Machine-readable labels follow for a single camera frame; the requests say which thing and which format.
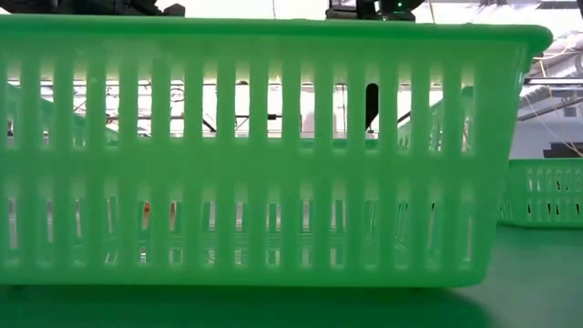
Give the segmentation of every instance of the metal pipe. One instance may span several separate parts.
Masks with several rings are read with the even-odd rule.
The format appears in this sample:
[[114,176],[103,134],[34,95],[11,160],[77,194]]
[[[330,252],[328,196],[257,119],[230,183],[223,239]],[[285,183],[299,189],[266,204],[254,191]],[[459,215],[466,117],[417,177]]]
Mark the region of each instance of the metal pipe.
[[[583,77],[583,56],[581,54],[551,67],[547,71],[548,77]],[[520,108],[529,107],[539,101],[551,97],[549,86],[527,87],[525,95],[520,97]]]
[[[249,115],[235,115],[235,118],[249,118]],[[274,120],[276,118],[282,118],[280,114],[267,114],[268,120]],[[138,120],[150,120],[152,119],[151,115],[142,115],[138,116]],[[171,115],[170,119],[184,119],[182,115]],[[119,116],[108,116],[106,120],[119,120]]]
[[581,86],[583,77],[533,77],[525,78],[525,86]]
[[552,113],[556,110],[560,110],[560,109],[565,108],[565,107],[573,106],[573,105],[576,105],[576,104],[581,103],[581,102],[583,102],[583,97],[569,99],[569,100],[563,101],[557,105],[549,106],[547,108],[533,111],[530,114],[523,115],[523,116],[518,118],[518,121],[524,122],[524,121],[529,120],[531,118],[541,117],[541,116],[546,115],[548,113]]

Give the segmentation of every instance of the green table surface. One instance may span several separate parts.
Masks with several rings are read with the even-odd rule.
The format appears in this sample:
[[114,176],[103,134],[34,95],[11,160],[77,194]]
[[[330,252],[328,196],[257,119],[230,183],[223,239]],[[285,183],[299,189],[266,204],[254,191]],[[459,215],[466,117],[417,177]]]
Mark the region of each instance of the green table surface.
[[2,327],[583,327],[583,230],[499,227],[459,289],[0,288]]

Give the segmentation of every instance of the white wall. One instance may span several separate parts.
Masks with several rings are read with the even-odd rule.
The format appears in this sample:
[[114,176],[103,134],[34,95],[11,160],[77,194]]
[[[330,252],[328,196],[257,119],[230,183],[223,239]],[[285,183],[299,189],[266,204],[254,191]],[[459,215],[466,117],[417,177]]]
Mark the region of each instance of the white wall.
[[543,150],[550,149],[551,142],[583,142],[583,118],[581,117],[562,119],[560,122],[547,118],[546,125],[545,127],[537,118],[517,122],[510,158],[542,159]]

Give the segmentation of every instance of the green basket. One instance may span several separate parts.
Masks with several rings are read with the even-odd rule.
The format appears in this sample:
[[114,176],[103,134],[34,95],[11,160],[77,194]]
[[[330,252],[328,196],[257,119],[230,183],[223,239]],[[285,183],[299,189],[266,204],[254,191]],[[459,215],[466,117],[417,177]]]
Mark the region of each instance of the green basket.
[[583,159],[510,160],[499,221],[583,228]]
[[[0,77],[21,81],[15,144],[0,145],[1,283],[456,286],[486,274],[519,81],[551,35],[537,26],[10,15],[0,17],[0,40]],[[43,78],[54,81],[48,145]],[[81,145],[75,78],[87,80]],[[108,78],[120,81],[115,145]],[[217,135],[204,138],[202,85],[213,78]],[[265,121],[273,78],[281,138],[268,138]],[[140,79],[152,82],[151,138],[137,133]],[[185,81],[183,138],[169,134],[173,79]],[[250,83],[248,138],[234,134],[241,79]],[[313,141],[300,135],[302,82],[315,89]],[[381,98],[376,143],[363,128],[371,82]],[[400,82],[413,95],[406,149],[397,143]],[[445,107],[437,149],[428,147],[434,82]],[[332,138],[336,83],[348,88],[343,141]],[[8,100],[0,87],[2,119]],[[468,116],[472,148],[462,149]]]

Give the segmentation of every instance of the green plastic basket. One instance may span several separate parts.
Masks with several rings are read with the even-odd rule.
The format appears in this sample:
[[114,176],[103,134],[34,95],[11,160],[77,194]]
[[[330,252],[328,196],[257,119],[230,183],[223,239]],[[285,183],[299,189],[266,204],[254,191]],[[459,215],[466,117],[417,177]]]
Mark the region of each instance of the green plastic basket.
[[[21,81],[15,144],[0,145],[0,282],[455,286],[486,274],[520,80],[551,35],[537,26],[23,15],[0,17],[0,40],[0,77]],[[283,132],[268,138],[276,77]],[[42,78],[54,81],[47,146]],[[74,78],[87,80],[85,145],[73,142]],[[115,146],[108,78],[120,81]],[[204,138],[202,84],[213,78],[217,135]],[[137,133],[140,79],[152,82],[151,138]],[[185,80],[183,138],[169,134],[172,79]],[[234,134],[241,79],[250,82],[248,138]],[[301,82],[314,84],[313,141],[300,135]],[[363,129],[371,82],[381,98],[376,143]],[[406,149],[395,124],[400,82],[413,95]],[[428,147],[433,82],[444,85],[437,149]],[[340,141],[335,83],[348,88]],[[472,110],[463,86],[473,87]],[[0,87],[3,119],[7,101]],[[462,149],[468,116],[472,148]]]
[[510,160],[500,222],[583,228],[583,159]]

